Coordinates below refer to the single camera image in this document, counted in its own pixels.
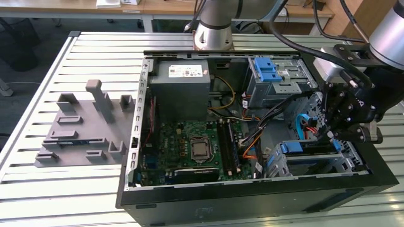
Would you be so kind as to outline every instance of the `black cable hose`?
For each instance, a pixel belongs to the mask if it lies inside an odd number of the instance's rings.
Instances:
[[[270,28],[270,31],[272,31],[272,34],[274,35],[274,37],[285,44],[288,45],[290,48],[293,48],[294,50],[302,52],[302,53],[306,53],[306,54],[310,54],[313,55],[314,57],[317,58],[321,58],[329,62],[332,62],[333,64],[341,66],[346,72],[349,72],[352,75],[354,75],[357,77],[357,79],[361,81],[362,83],[362,87],[364,88],[372,88],[372,81],[370,79],[366,77],[366,75],[352,65],[349,64],[346,61],[344,61],[342,59],[340,59],[338,57],[328,54],[328,53],[324,53],[321,51],[317,51],[317,50],[313,50],[308,47],[304,47],[301,45],[298,45],[297,43],[292,42],[290,40],[288,40],[280,33],[278,31],[276,30],[276,27],[274,27],[274,18],[276,16],[273,16],[270,18],[270,21],[269,21],[269,28]]]
[[[10,134],[0,132],[0,137],[10,137]]]
[[[345,11],[345,14],[346,14],[346,16],[348,16],[348,18],[349,18],[349,20],[350,20],[350,23],[352,23],[352,24],[356,24],[357,21],[356,21],[356,19],[354,19],[352,13],[350,13],[350,11],[349,11],[349,8],[348,8],[348,6],[346,6],[345,0],[340,0],[340,3],[341,3],[342,9],[344,9],[344,11]]]
[[[349,41],[349,42],[357,42],[357,43],[364,43],[364,41],[361,39],[356,39],[356,38],[344,38],[344,37],[338,37],[338,36],[333,36],[329,35],[324,32],[321,25],[320,25],[320,20],[318,20],[318,13],[317,13],[317,0],[313,0],[313,13],[314,13],[314,21],[316,21],[316,26],[317,29],[320,31],[320,34],[329,39],[334,39],[334,40],[342,40],[342,41]]]
[[[205,5],[205,3],[206,3],[206,0],[201,0],[201,1],[202,1],[202,2],[200,3],[200,6],[198,6],[198,8],[197,8],[197,13],[196,13],[194,20],[197,20],[197,17],[200,16],[201,11],[202,11],[202,7],[204,7],[204,5]]]
[[[197,1],[198,1],[198,0],[194,0],[193,17],[194,17],[194,14],[196,14]]]

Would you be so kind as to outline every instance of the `robotic arm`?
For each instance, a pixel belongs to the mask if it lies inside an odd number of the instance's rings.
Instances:
[[[270,18],[270,29],[280,41],[317,57],[313,64],[324,80],[321,110],[325,116],[317,138],[381,143],[382,136],[376,123],[386,110],[404,99],[404,0],[397,1],[369,41],[353,23],[366,44],[340,44],[321,50],[338,64],[329,57],[321,57],[318,51],[297,45],[277,33],[273,21],[285,2],[205,0],[193,38],[196,49],[232,49],[232,18]]]
[[[281,2],[281,0],[205,0],[193,38],[196,48],[230,50],[233,47],[232,18],[256,20],[270,18]]]
[[[320,134],[354,142],[381,143],[376,122],[389,108],[404,99],[404,0],[398,0],[374,30],[365,45],[336,45],[334,56],[348,61],[368,76],[372,87],[354,83],[332,83],[333,78],[349,75],[321,59],[314,66],[326,81],[322,87],[325,126]]]

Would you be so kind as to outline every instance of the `aluminum table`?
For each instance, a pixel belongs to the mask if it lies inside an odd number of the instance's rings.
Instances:
[[[316,36],[289,36],[320,49],[336,41]],[[234,35],[236,50],[289,50],[270,35]],[[120,165],[36,168],[41,147],[58,107],[61,92],[93,99],[85,92],[89,79],[102,81],[110,98],[136,98],[144,50],[190,50],[189,34],[88,33],[68,37],[49,72],[0,153],[0,227],[138,226],[114,208]],[[404,183],[404,115],[393,107],[380,123],[384,143],[376,145],[388,166]],[[196,226],[402,226],[404,184],[360,197],[329,212],[273,218],[204,223]]]

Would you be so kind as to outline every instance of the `white object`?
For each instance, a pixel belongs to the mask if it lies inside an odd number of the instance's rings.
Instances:
[[[201,65],[172,65],[168,77],[202,77]]]
[[[141,0],[120,0],[122,4],[137,5]]]
[[[242,100],[242,108],[248,109],[248,101],[246,100]]]
[[[12,91],[10,87],[6,86],[4,81],[0,79],[0,95],[2,95],[4,97],[9,97],[9,96],[12,96],[12,94],[13,94],[13,91]]]
[[[96,0],[96,8],[118,8],[120,0]]]
[[[282,16],[285,17],[286,16],[286,13],[285,13],[285,8],[282,8],[282,10],[280,11],[278,15],[277,16]]]

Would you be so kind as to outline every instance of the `yellow wire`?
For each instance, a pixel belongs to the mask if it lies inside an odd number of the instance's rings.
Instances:
[[[220,109],[228,108],[228,107],[233,104],[234,99],[236,99],[234,90],[233,90],[232,86],[229,85],[229,83],[228,83],[220,76],[214,76],[214,77],[217,77],[217,78],[225,83],[225,85],[228,86],[228,88],[232,90],[232,95],[233,95],[233,97],[232,97],[232,101],[229,102],[229,104],[226,104],[226,105],[224,105],[224,106],[209,107],[209,108],[208,108],[209,110],[220,110]]]

